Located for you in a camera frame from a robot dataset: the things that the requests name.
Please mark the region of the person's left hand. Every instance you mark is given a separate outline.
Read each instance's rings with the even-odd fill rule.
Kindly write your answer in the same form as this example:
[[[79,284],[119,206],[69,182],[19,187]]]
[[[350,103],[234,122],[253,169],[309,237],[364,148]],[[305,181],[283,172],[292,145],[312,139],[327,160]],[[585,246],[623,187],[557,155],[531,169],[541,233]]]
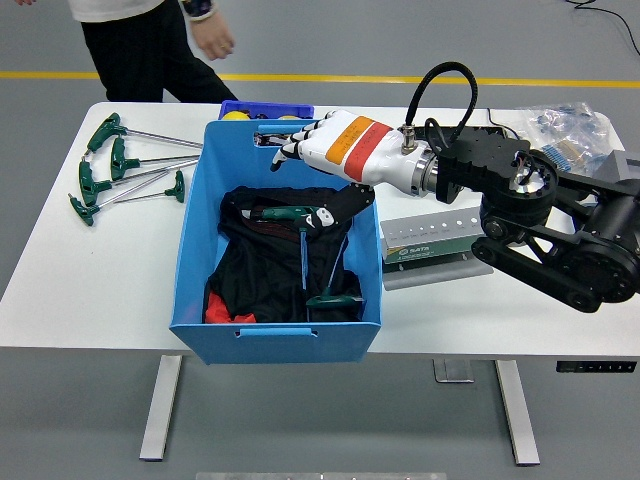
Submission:
[[[192,20],[191,32],[196,45],[209,60],[225,59],[234,51],[234,37],[220,11]]]

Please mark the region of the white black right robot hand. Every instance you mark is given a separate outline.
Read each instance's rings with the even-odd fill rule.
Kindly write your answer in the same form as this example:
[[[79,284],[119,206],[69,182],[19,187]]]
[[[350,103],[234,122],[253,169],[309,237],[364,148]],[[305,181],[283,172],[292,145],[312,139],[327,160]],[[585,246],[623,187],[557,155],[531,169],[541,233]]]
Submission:
[[[421,193],[426,144],[418,142],[414,150],[404,154],[403,141],[403,134],[386,124],[336,110],[292,134],[275,154],[271,169],[278,170],[287,160],[302,160],[349,183],[316,212],[298,221],[313,238],[367,208],[373,202],[376,185],[389,184],[407,195]]]

